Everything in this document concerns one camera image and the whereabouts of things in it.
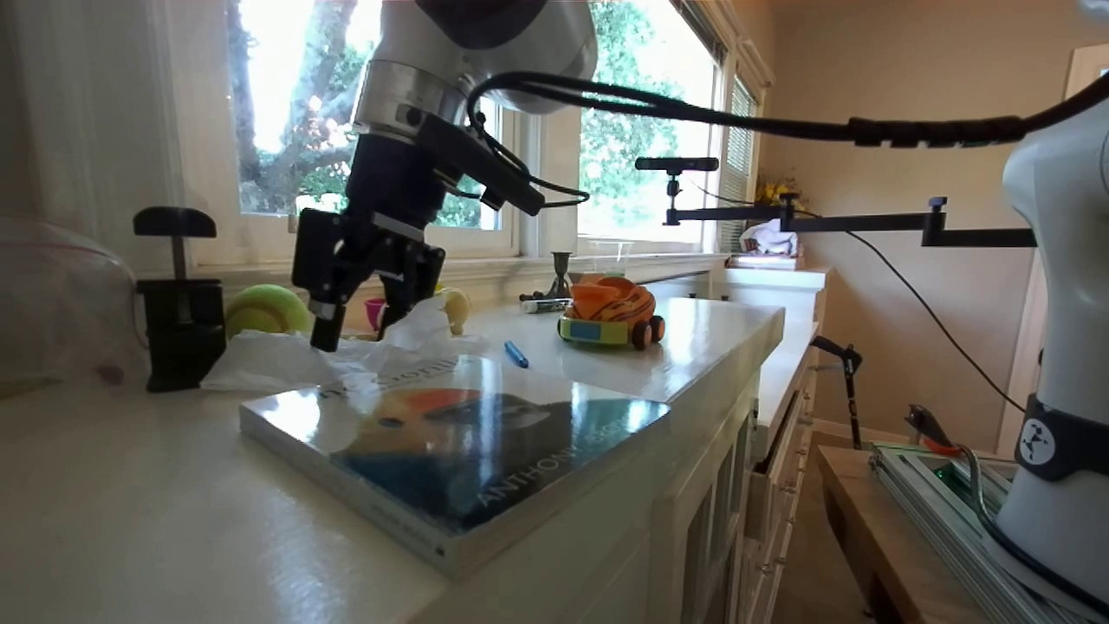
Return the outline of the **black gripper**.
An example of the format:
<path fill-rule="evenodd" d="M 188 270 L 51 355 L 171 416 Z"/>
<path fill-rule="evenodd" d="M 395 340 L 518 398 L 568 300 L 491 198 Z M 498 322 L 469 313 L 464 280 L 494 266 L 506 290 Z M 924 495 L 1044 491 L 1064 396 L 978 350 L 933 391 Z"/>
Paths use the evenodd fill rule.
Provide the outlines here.
<path fill-rule="evenodd" d="M 442 251 L 421 243 L 442 187 L 434 158 L 397 137 L 359 135 L 346 176 L 346 206 L 297 216 L 292 280 L 312 293 L 312 343 L 334 350 L 350 293 L 386 280 L 381 332 L 426 300 Z"/>

